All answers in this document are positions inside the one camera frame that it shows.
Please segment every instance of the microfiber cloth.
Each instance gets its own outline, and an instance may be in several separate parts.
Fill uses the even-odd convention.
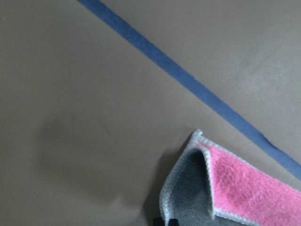
[[[301,226],[301,193],[197,130],[160,193],[165,225]]]

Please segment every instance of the black object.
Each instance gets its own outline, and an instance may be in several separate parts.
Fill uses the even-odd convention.
[[[154,218],[153,223],[154,226],[165,226],[165,223],[162,218]],[[179,226],[179,222],[177,219],[170,219],[168,222],[168,226]]]

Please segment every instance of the pink fabric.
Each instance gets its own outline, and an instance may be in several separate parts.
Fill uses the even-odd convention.
[[[262,226],[301,226],[300,192],[222,149],[206,148],[217,209]]]

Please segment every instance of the floor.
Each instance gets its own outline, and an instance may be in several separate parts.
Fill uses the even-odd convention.
[[[301,1],[103,0],[301,163]],[[0,2],[0,224],[150,226],[195,129],[301,181],[75,0]]]

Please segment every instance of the blue tape line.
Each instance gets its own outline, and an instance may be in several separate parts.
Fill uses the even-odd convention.
[[[149,42],[127,22],[99,0],[78,1],[301,180],[301,166],[294,159],[275,147],[259,130]]]

